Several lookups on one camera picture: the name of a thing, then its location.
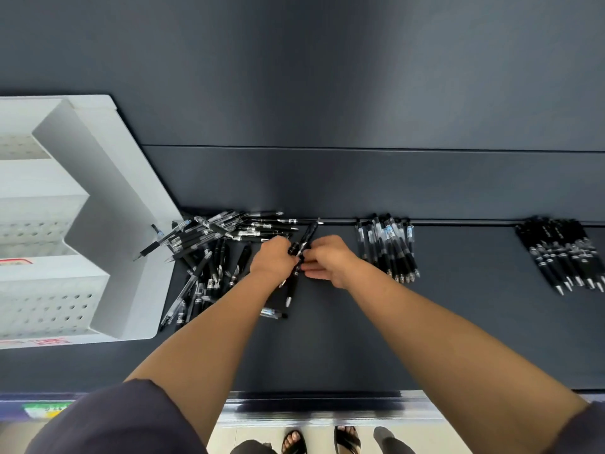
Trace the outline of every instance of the bundle of pens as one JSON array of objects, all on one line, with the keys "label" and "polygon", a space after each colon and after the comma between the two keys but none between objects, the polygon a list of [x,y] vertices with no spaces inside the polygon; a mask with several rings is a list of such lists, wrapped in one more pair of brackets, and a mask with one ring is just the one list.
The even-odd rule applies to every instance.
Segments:
[{"label": "bundle of pens", "polygon": [[399,283],[412,283],[420,277],[414,259],[414,227],[410,220],[393,218],[389,213],[369,220],[358,220],[359,255]]},{"label": "bundle of pens", "polygon": [[573,285],[604,291],[605,266],[579,221],[533,217],[519,224],[516,232],[560,295],[563,287],[572,291]]},{"label": "bundle of pens", "polygon": [[[266,242],[274,236],[290,239],[298,228],[293,224],[309,224],[301,241],[292,244],[291,255],[299,256],[313,236],[320,223],[317,220],[281,218],[283,212],[236,212],[224,211],[211,218],[187,215],[180,223],[172,223],[172,230],[164,234],[152,225],[157,239],[140,252],[137,259],[150,254],[161,246],[166,246],[172,256],[166,261],[182,259],[188,265],[189,278],[177,299],[162,318],[160,329],[176,318],[176,328],[193,320],[204,309],[229,291],[244,273],[252,255],[250,243]],[[228,271],[231,253],[229,242],[246,242],[235,269]],[[288,297],[296,288],[298,265],[286,282]],[[264,308],[263,317],[285,318],[287,315],[276,309]]]}]

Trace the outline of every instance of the black sandal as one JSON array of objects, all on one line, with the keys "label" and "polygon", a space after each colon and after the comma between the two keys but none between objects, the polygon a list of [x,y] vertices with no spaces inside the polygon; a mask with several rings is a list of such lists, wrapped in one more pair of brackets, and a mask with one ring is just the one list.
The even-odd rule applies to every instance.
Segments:
[{"label": "black sandal", "polygon": [[281,442],[282,449],[284,447],[285,439],[288,438],[288,436],[290,436],[294,432],[298,432],[300,438],[298,439],[298,441],[295,441],[289,447],[287,447],[283,454],[307,454],[307,443],[304,442],[303,433],[297,428],[291,430],[284,436],[284,441]]},{"label": "black sandal", "polygon": [[338,427],[334,427],[334,449],[337,450],[337,454],[338,445],[348,449],[352,454],[358,454],[361,451],[361,441],[359,441],[357,436],[344,430],[338,430]]}]

